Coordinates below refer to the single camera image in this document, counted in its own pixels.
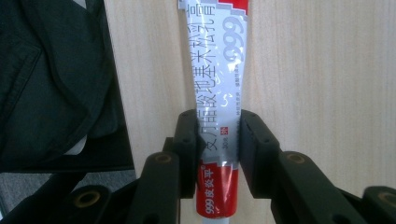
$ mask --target red stripe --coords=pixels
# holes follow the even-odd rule
[[[196,191],[197,212],[203,217],[230,217],[236,211],[238,170],[200,161]]]
[[[248,0],[219,0],[219,2],[233,4],[233,8],[243,9],[248,14]]]

